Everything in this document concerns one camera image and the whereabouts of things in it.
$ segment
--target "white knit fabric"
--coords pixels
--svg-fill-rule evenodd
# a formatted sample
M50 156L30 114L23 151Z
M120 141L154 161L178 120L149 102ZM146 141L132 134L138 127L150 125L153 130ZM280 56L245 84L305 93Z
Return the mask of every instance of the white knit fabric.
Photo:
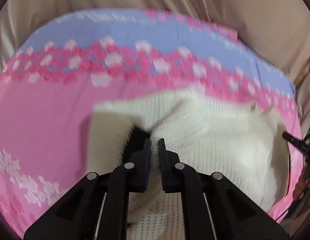
M192 90L166 91L94 107L87 172L104 174L121 164L134 125L151 132L152 168L148 190L130 194L127 239L184 239L179 194L164 194L157 142L177 152L198 172L223 173L262 209L286 194L289 150L275 109L233 105Z

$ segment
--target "knitted texture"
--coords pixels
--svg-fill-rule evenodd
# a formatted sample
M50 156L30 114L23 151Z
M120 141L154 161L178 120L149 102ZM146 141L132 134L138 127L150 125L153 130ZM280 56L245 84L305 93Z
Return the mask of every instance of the knitted texture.
M289 151L275 109L233 105L192 90L168 91L94 107L87 172L104 174L121 164L134 125L151 132L152 168L147 192L130 194L127 239L183 239L180 194L164 194L157 142L198 172L223 173L265 211L288 186Z

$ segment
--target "beige cloth backdrop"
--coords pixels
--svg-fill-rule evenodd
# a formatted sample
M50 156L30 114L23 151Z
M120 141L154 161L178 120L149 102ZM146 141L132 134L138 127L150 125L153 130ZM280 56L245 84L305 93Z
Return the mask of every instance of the beige cloth backdrop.
M310 12L302 0L9 0L0 13L0 69L43 24L71 11L96 7L166 9L238 30L243 42L293 82L303 81L298 102L302 129L308 129L310 110L305 117L303 107L310 105L310 96L304 93L310 89L305 68L310 60Z

